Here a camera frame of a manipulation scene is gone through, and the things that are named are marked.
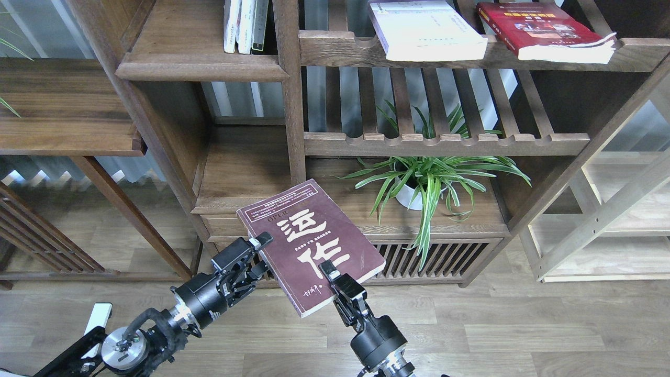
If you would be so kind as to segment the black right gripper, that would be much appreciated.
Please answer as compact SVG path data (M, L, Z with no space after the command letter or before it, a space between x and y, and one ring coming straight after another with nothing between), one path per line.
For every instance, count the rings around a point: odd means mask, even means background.
M337 292L334 303L345 326L356 331L350 347L362 364L361 373L407 374L407 339L397 325L387 315L375 317L365 301L366 289L350 276L341 276L332 260L323 261L319 268Z

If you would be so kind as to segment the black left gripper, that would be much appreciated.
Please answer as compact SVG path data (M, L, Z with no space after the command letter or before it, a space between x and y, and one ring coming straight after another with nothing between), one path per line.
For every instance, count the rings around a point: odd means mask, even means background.
M252 293L269 268L263 261L254 267L251 262L272 241L268 232L236 239L211 260L214 273L199 273L182 286L172 288L177 304L170 315L177 326L204 329Z

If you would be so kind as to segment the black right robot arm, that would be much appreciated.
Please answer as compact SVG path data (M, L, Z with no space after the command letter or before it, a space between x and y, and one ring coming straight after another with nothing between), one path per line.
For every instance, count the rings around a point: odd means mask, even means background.
M347 273L340 274L332 261L321 263L320 270L336 293L333 303L343 323L356 331L350 347L362 364L359 376L414 376L414 365L404 359L407 339L390 316L375 317L365 301L366 289Z

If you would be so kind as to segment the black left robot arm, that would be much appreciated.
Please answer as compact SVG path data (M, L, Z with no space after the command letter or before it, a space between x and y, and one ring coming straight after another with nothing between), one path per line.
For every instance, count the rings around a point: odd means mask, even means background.
M272 240L269 233L235 240L213 257L213 273L199 273L171 288L173 308L148 308L111 334L94 327L37 375L89 376L102 365L116 375L149 376L174 360L188 336L201 337L205 327L254 291L268 267L265 262L252 265L253 257Z

